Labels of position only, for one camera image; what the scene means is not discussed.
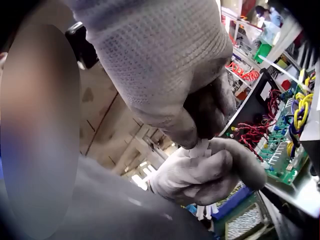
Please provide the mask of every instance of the blue tray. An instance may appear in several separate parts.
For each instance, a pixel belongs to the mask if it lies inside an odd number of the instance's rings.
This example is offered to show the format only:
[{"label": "blue tray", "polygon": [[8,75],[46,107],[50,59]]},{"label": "blue tray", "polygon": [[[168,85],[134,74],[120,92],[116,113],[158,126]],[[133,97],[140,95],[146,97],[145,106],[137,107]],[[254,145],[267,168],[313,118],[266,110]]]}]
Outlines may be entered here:
[{"label": "blue tray", "polygon": [[227,215],[232,209],[239,205],[239,203],[248,197],[252,193],[252,190],[247,186],[240,188],[232,197],[230,197],[224,204],[218,209],[218,213],[211,214],[215,219],[221,219]]}]

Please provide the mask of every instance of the white wire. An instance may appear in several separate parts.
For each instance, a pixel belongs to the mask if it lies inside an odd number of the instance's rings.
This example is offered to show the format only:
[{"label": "white wire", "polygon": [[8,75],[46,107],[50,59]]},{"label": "white wire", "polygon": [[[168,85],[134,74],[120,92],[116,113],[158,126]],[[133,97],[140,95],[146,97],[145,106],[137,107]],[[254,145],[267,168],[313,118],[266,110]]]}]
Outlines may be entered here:
[{"label": "white wire", "polygon": [[299,82],[298,79],[296,79],[294,76],[292,76],[290,73],[288,73],[287,71],[283,70],[281,67],[279,67],[278,65],[276,65],[275,63],[271,62],[270,60],[266,59],[264,56],[259,55],[259,58],[261,58],[262,60],[266,61],[267,63],[269,63],[270,65],[272,65],[273,67],[275,67],[276,69],[278,69],[279,71],[283,72],[284,74],[286,74],[290,79],[292,79],[293,81],[295,81],[299,86],[301,86],[304,90],[308,90],[309,92],[312,92],[306,85],[304,85],[303,83]]}]

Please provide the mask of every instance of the green circuit board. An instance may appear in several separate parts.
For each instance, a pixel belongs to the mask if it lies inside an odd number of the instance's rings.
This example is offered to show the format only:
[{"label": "green circuit board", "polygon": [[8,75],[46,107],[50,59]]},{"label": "green circuit board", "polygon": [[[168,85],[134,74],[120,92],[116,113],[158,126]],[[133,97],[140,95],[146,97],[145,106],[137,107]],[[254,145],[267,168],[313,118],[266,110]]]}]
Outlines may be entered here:
[{"label": "green circuit board", "polygon": [[282,107],[279,108],[278,120],[270,130],[268,141],[261,139],[260,146],[258,144],[256,148],[259,156],[273,168],[273,170],[265,169],[267,175],[287,185],[293,182],[308,158],[302,146],[297,149],[294,160],[291,163],[287,154],[286,146],[291,141],[291,138],[289,124],[285,122],[284,116],[289,113],[291,101],[293,99],[289,98],[286,104],[282,103]]}]

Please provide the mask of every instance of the gloved hand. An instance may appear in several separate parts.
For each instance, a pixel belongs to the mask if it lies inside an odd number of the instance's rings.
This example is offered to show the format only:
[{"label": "gloved hand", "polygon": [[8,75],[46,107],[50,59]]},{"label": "gloved hand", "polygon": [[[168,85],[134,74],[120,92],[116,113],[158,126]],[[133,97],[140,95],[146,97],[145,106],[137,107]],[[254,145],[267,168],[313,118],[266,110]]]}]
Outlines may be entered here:
[{"label": "gloved hand", "polygon": [[190,157],[179,148],[150,179],[154,193],[183,205],[207,206],[226,198],[239,180],[253,190],[262,188],[266,173],[255,155],[235,140],[213,138],[197,149],[208,148],[210,157]]},{"label": "gloved hand", "polygon": [[232,42],[215,1],[64,1],[145,124],[186,149],[221,131],[235,100],[224,69]]}]

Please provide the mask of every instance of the yellow and blue wires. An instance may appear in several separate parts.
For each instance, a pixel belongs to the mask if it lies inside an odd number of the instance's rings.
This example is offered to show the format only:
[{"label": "yellow and blue wires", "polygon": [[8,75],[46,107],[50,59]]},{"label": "yellow and blue wires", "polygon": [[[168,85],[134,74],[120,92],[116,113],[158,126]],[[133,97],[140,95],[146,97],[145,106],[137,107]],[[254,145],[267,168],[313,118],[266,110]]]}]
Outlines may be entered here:
[{"label": "yellow and blue wires", "polygon": [[[311,79],[308,77],[305,80],[305,85],[308,87],[310,80],[314,80],[315,76],[313,76]],[[291,113],[292,115],[287,115],[286,117],[293,117],[293,120],[291,123],[289,123],[287,120],[287,123],[290,124],[289,127],[289,134],[292,139],[291,142],[287,145],[287,154],[290,156],[290,159],[293,160],[295,151],[299,147],[299,141],[297,140],[297,135],[299,136],[301,132],[303,131],[303,128],[306,124],[308,114],[309,114],[309,108],[311,105],[313,93],[308,93],[308,91],[303,90],[304,94],[301,92],[298,92],[295,95],[295,100],[292,102],[291,105]]]}]

